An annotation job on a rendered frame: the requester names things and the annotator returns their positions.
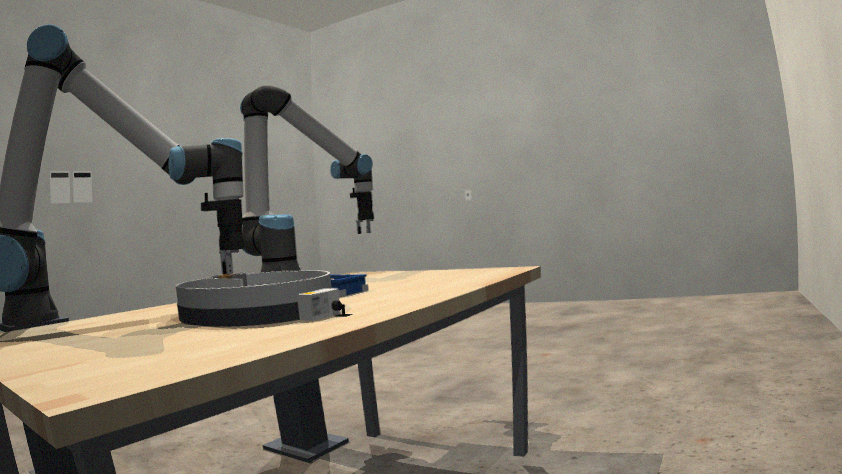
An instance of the blue joint cap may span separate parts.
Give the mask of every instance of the blue joint cap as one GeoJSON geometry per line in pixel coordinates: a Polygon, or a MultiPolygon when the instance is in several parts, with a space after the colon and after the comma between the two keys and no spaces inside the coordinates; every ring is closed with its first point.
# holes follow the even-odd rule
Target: blue joint cap
{"type": "Polygon", "coordinates": [[[67,35],[55,25],[44,25],[35,28],[26,40],[26,51],[37,61],[52,61],[61,56],[70,43],[67,35]]]}
{"type": "Polygon", "coordinates": [[[333,176],[333,179],[339,179],[339,171],[342,168],[342,164],[339,163],[339,160],[333,160],[333,163],[330,164],[330,175],[333,176]]]}
{"type": "Polygon", "coordinates": [[[217,138],[211,143],[214,145],[225,145],[228,148],[233,148],[239,151],[240,153],[243,152],[243,144],[240,143],[240,140],[234,140],[233,138],[217,138]]]}
{"type": "Polygon", "coordinates": [[[0,290],[15,291],[29,277],[29,259],[17,240],[0,235],[0,290]]]}
{"type": "Polygon", "coordinates": [[[181,179],[184,175],[184,168],[187,166],[187,158],[184,155],[184,148],[174,146],[170,148],[170,178],[174,181],[181,179]]]}
{"type": "Polygon", "coordinates": [[[357,158],[357,171],[360,174],[368,174],[371,171],[371,167],[374,166],[374,162],[371,161],[371,157],[368,155],[360,155],[357,158]]]}
{"type": "Polygon", "coordinates": [[[257,220],[260,222],[260,225],[269,229],[287,230],[295,227],[295,222],[293,222],[292,216],[289,214],[281,214],[279,216],[267,214],[260,216],[257,220]]]}

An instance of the round tray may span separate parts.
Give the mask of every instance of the round tray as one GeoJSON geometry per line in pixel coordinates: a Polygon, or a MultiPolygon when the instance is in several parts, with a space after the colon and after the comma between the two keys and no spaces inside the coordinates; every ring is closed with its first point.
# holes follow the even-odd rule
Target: round tray
{"type": "Polygon", "coordinates": [[[298,295],[330,288],[323,270],[235,273],[175,288],[178,319],[199,326],[253,326],[294,321],[298,295]]]}

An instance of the light switch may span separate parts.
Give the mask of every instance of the light switch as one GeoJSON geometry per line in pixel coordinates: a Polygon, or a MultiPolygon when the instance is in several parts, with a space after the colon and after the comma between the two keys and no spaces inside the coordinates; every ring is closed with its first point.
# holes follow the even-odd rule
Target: light switch
{"type": "Polygon", "coordinates": [[[73,173],[73,202],[93,201],[93,182],[90,171],[73,173]]]}
{"type": "Polygon", "coordinates": [[[53,204],[70,202],[70,172],[53,171],[50,173],[50,202],[53,204]]]}

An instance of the blue container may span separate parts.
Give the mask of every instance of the blue container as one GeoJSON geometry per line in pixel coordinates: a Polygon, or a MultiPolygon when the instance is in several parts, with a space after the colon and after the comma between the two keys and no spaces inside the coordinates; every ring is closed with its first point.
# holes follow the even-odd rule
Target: blue container
{"type": "Polygon", "coordinates": [[[331,275],[330,286],[345,290],[345,296],[351,296],[354,293],[362,293],[365,285],[365,274],[359,275],[331,275]]]}

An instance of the ceiling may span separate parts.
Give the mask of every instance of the ceiling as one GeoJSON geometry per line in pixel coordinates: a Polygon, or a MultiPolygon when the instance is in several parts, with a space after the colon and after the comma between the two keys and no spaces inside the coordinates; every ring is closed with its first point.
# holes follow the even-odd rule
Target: ceiling
{"type": "Polygon", "coordinates": [[[338,23],[402,0],[201,0],[304,31],[338,23]]]}

